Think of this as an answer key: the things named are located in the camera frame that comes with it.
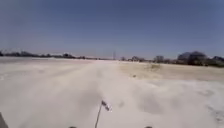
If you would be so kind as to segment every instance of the tree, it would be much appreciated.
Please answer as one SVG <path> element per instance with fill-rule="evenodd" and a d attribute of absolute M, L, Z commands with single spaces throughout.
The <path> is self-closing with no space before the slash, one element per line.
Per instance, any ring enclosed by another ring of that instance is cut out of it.
<path fill-rule="evenodd" d="M 3 53 L 2 53 L 2 51 L 0 51 L 0 56 L 3 56 Z"/>
<path fill-rule="evenodd" d="M 69 59 L 74 58 L 74 56 L 72 56 L 68 53 L 63 54 L 62 56 L 63 56 L 63 58 L 69 58 Z"/>
<path fill-rule="evenodd" d="M 143 57 L 138 57 L 138 56 L 133 56 L 132 61 L 138 61 L 138 62 L 144 62 L 145 61 L 145 58 Z"/>
<path fill-rule="evenodd" d="M 188 64 L 188 59 L 190 57 L 191 53 L 190 52 L 185 52 L 177 57 L 177 63 L 178 64 Z"/>
<path fill-rule="evenodd" d="M 122 60 L 122 61 L 126 61 L 126 58 L 125 58 L 125 57 L 121 57 L 121 60 Z"/>
<path fill-rule="evenodd" d="M 206 59 L 207 56 L 204 53 L 195 51 L 190 54 L 188 64 L 203 66 L 206 64 Z"/>
<path fill-rule="evenodd" d="M 154 61 L 157 63 L 162 63 L 164 61 L 164 57 L 163 56 L 156 56 L 154 58 Z"/>

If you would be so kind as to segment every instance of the sky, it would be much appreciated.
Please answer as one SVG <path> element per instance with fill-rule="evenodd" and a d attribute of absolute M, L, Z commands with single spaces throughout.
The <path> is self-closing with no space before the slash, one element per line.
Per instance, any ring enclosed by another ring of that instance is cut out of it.
<path fill-rule="evenodd" d="M 224 56 L 223 0 L 0 0 L 0 50 Z"/>

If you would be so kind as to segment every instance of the sandy ground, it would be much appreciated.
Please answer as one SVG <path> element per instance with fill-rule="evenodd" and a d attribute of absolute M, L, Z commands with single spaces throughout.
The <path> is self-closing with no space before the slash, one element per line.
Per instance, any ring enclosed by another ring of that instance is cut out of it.
<path fill-rule="evenodd" d="M 224 128 L 221 79 L 152 78 L 133 66 L 0 58 L 0 112 L 10 128 L 90 128 L 103 99 L 112 112 L 102 109 L 98 128 Z"/>

